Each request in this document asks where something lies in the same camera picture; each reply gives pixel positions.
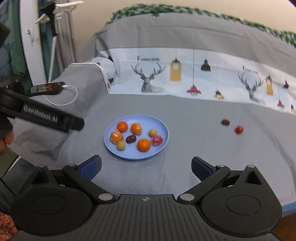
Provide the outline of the person's left hand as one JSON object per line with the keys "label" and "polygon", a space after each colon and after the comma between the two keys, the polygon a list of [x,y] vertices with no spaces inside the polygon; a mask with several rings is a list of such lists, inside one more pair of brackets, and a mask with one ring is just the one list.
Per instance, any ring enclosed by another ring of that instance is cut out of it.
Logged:
{"label": "person's left hand", "polygon": [[14,132],[9,132],[3,140],[0,140],[0,155],[2,155],[7,147],[10,145],[14,139]]}

